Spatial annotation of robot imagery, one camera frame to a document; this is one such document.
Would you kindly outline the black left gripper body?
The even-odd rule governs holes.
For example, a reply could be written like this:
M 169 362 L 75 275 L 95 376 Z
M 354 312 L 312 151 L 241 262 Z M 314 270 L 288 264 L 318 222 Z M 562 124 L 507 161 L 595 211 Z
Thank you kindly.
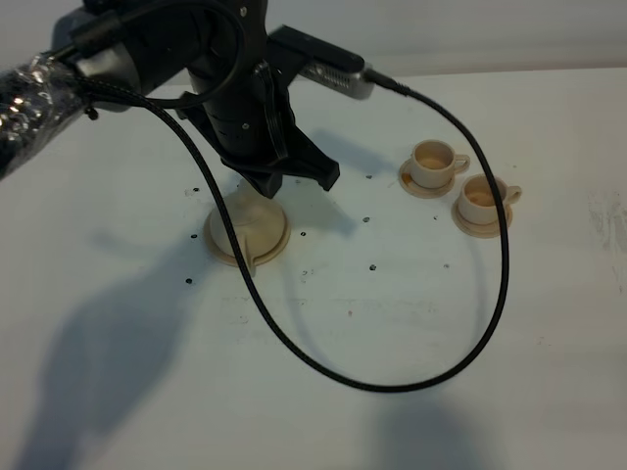
M 302 169 L 303 135 L 278 69 L 262 61 L 226 92 L 180 111 L 229 165 Z

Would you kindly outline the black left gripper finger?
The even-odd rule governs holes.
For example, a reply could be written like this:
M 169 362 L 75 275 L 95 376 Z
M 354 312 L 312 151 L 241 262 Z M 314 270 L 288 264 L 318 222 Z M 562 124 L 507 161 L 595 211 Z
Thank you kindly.
M 300 129 L 286 134 L 288 157 L 281 161 L 285 175 L 315 181 L 324 191 L 330 191 L 340 176 L 339 164 L 327 157 Z
M 268 199 L 272 199 L 282 186 L 283 171 L 275 165 L 236 164 L 234 170 Z

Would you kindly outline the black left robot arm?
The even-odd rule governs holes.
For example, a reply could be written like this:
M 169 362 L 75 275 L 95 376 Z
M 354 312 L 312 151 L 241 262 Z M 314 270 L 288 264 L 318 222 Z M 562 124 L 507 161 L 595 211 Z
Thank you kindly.
M 1 75 L 1 172 L 9 175 L 81 115 L 175 112 L 265 197 L 284 176 L 337 181 L 302 132 L 288 88 L 312 60 L 340 60 L 293 29 L 268 33 L 264 1 L 86 1 L 51 50 Z

